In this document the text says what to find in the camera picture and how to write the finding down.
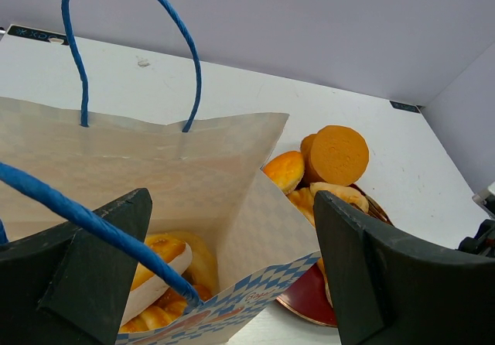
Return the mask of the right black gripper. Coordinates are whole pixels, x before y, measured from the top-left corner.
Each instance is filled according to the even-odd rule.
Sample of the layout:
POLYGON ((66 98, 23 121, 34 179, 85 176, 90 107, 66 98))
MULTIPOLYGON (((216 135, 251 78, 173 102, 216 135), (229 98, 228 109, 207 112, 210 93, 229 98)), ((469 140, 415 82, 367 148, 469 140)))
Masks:
POLYGON ((468 254, 494 258, 494 230, 494 220, 484 220, 474 237, 465 237, 460 242, 458 250, 468 254))

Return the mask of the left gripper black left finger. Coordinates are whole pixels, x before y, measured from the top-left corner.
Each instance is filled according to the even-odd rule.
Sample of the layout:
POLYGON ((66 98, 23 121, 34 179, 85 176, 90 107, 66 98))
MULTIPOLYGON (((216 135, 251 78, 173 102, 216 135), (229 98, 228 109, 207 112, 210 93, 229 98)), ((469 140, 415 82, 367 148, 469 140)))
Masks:
POLYGON ((71 222, 1 246, 3 344, 113 344, 138 262, 71 222))

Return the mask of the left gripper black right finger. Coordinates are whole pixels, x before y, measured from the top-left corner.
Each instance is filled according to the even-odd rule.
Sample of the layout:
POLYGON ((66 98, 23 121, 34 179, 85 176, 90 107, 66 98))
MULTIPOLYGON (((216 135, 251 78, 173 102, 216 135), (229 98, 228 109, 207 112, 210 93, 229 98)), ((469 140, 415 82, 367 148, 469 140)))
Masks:
POLYGON ((494 342, 494 258, 422 240, 327 191, 314 214, 341 343, 494 342))

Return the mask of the long orange bread loaf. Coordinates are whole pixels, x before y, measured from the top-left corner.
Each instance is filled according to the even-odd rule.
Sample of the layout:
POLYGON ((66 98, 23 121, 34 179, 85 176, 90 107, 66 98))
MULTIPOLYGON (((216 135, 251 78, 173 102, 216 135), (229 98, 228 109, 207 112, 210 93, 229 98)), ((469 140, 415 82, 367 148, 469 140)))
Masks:
POLYGON ((151 234, 145 238, 145 245, 156 256, 152 265, 137 265, 121 326, 141 314, 168 289, 176 291, 192 307, 218 293, 217 260, 198 235, 189 231, 151 234))

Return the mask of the tan croissant bread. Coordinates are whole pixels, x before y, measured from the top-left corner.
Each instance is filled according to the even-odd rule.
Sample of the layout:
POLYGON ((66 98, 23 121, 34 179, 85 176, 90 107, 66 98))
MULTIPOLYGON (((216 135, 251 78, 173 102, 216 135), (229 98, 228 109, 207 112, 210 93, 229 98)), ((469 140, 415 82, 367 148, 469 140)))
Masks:
POLYGON ((316 193, 319 191, 328 191, 362 212, 368 213, 368 200, 358 190, 350 186, 340 186, 324 182, 311 183, 309 187, 292 191, 288 195, 288 199, 313 227, 315 227, 313 206, 316 193))

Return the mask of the paper bag with blue checks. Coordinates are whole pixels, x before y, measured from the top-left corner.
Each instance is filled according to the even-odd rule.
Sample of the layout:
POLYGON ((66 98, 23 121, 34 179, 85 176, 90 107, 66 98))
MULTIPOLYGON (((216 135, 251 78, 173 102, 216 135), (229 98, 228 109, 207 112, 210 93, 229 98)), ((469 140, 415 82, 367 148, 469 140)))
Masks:
POLYGON ((228 341, 319 257, 315 231, 261 171, 287 115, 157 125, 91 114, 70 0, 61 10, 81 106, 2 98, 1 246, 68 221, 152 265, 147 236, 189 231, 217 260, 218 293, 168 326, 118 332, 113 344, 228 341))

